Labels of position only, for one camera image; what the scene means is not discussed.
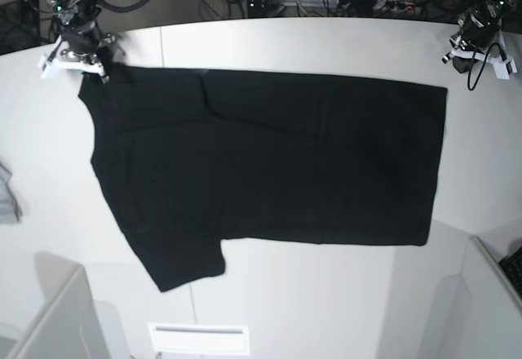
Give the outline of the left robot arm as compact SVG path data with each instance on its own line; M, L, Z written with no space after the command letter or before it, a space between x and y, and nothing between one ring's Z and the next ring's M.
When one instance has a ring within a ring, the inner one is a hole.
M496 78L507 80L517 72L507 53L502 19L516 9L518 0L471 0L458 18L458 31L449 39L451 50L442 62L452 62L460 73L477 63L491 64Z

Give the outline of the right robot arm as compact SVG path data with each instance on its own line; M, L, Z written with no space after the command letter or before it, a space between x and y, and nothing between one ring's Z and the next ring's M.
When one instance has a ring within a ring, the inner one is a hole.
M116 36L104 33L98 24L102 11L100 0L46 0L57 38L51 52L38 63L42 78L51 78L59 71L78 71L109 81Z

